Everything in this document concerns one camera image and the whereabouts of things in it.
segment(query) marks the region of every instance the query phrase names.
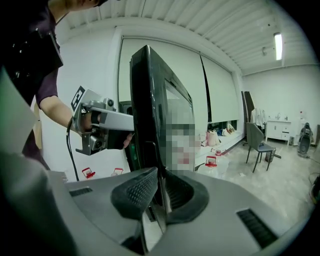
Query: vent grille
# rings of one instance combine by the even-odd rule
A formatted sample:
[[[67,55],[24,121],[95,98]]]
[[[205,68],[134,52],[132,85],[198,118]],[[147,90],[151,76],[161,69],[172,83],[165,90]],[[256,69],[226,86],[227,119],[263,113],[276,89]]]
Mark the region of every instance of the vent grille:
[[[277,236],[272,233],[272,231],[251,209],[238,211],[236,214],[248,228],[262,249],[277,240]]]
[[[87,194],[89,192],[93,191],[90,187],[84,187],[84,188],[80,188],[80,189],[77,189],[77,190],[72,190],[72,191],[69,191],[70,195],[72,197],[76,197],[76,196],[80,196],[80,195],[83,195],[83,194]]]

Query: hand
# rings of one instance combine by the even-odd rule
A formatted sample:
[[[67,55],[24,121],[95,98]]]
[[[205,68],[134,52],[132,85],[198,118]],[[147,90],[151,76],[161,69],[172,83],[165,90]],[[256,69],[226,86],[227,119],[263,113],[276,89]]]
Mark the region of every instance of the hand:
[[[89,131],[92,129],[91,112],[86,113],[82,116],[81,127],[84,131]],[[124,149],[129,145],[130,141],[132,140],[132,137],[133,135],[131,133],[126,137],[126,140],[123,142]]]

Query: roller blind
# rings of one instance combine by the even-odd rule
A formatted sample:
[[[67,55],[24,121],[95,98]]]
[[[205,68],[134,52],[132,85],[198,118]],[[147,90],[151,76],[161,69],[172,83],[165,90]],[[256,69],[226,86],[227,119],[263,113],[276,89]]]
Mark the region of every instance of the roller blind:
[[[224,122],[239,119],[238,98],[231,73],[202,57],[208,82],[212,122]]]
[[[146,39],[124,39],[121,48],[118,93],[119,101],[131,101],[130,60],[145,45],[153,48],[182,82],[193,102],[196,133],[207,130],[208,108],[205,77],[200,56],[185,48]]]

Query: fluorescent light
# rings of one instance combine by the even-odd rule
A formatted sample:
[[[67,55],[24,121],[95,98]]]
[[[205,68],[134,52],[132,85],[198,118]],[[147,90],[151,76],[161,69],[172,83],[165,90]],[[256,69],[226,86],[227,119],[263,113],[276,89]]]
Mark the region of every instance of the fluorescent light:
[[[282,36],[280,33],[274,34],[275,41],[275,59],[277,61],[282,59]]]

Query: black cable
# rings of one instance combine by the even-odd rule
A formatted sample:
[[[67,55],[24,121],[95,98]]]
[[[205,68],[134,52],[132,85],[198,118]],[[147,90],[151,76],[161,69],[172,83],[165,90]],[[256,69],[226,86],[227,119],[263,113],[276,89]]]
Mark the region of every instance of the black cable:
[[[71,144],[70,144],[70,129],[71,129],[72,122],[73,122],[73,119],[71,118],[69,123],[68,123],[68,126],[66,128],[65,138],[66,138],[66,147],[68,148],[68,151],[69,151],[69,154],[70,154],[70,157],[71,157],[71,161],[72,161],[72,164],[73,164],[75,178],[76,178],[76,181],[78,182],[79,181],[78,172],[77,172],[74,156],[72,155]]]

